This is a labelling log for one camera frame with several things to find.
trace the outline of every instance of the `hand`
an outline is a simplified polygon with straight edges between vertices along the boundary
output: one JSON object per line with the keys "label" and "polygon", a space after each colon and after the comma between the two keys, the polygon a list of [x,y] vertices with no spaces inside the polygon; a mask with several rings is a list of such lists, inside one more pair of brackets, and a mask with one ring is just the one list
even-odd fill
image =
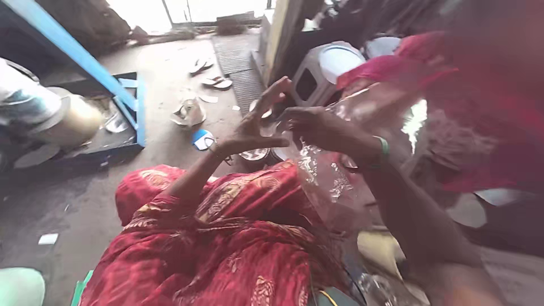
{"label": "hand", "polygon": [[340,152],[352,158],[375,158],[381,154],[379,139],[362,131],[324,107],[289,107],[283,116],[293,139],[302,138],[327,151]]}
{"label": "hand", "polygon": [[262,115],[267,112],[274,103],[285,99],[285,93],[291,88],[291,80],[286,76],[272,84],[257,100],[255,109],[248,113],[240,125],[222,144],[221,150],[226,155],[237,154],[260,148],[275,148],[289,146],[289,140],[282,137],[263,137],[259,122]]}

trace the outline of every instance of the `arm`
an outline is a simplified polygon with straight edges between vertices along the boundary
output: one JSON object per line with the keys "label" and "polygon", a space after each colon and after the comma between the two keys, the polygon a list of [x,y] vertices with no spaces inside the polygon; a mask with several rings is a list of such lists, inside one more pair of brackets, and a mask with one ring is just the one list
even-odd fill
{"label": "arm", "polygon": [[206,181],[227,156],[259,148],[288,146],[289,141],[281,137],[262,137],[259,121],[272,104],[285,98],[284,92],[288,91],[290,84],[291,80],[283,77],[270,86],[257,101],[255,109],[242,119],[234,133],[222,143],[214,144],[204,157],[193,164],[163,193],[182,198],[184,204],[189,205],[188,209],[196,209]]}
{"label": "arm", "polygon": [[[478,253],[425,192],[388,161],[380,141],[322,107],[287,109],[290,129],[306,143],[349,155],[377,200],[410,265],[423,272],[433,305],[503,305]],[[379,169],[369,167],[381,162]]]}

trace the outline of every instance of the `woman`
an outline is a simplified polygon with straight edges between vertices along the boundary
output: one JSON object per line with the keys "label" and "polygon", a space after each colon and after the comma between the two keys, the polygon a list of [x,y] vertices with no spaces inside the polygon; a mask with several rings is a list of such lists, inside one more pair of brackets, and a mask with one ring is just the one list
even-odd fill
{"label": "woman", "polygon": [[[81,305],[306,305],[327,287],[348,293],[341,262],[310,234],[322,225],[293,163],[210,180],[229,155],[288,145],[261,137],[258,122],[290,83],[274,83],[234,134],[186,172],[158,166],[123,180],[121,219],[129,206],[138,210],[105,251]],[[322,108],[290,108],[287,117],[305,141],[357,162],[433,304],[502,305],[454,223],[383,158],[377,138]],[[368,167],[376,163],[380,169]]]}

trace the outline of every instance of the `sandal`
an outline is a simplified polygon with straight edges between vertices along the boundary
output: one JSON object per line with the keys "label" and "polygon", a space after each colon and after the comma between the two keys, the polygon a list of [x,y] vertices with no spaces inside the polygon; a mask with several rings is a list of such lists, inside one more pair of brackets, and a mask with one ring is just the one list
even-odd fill
{"label": "sandal", "polygon": [[201,72],[201,71],[204,71],[208,68],[210,68],[211,66],[213,66],[213,61],[211,58],[208,58],[208,59],[197,59],[195,61],[195,64],[193,65],[193,67],[191,67],[189,69],[189,73],[194,76],[196,75],[197,73]]}
{"label": "sandal", "polygon": [[232,81],[221,76],[217,76],[214,78],[205,78],[202,80],[202,85],[217,89],[228,89],[230,86],[232,86]]}

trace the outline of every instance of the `yellow wire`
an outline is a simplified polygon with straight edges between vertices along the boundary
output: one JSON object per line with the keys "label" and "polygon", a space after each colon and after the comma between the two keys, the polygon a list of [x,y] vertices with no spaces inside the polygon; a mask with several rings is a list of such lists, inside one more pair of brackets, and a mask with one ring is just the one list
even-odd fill
{"label": "yellow wire", "polygon": [[319,292],[323,293],[324,296],[326,296],[327,298],[329,298],[329,300],[331,301],[331,303],[334,305],[334,306],[338,306],[338,304],[336,304],[335,300],[332,299],[332,297],[325,291],[323,290],[319,290]]}

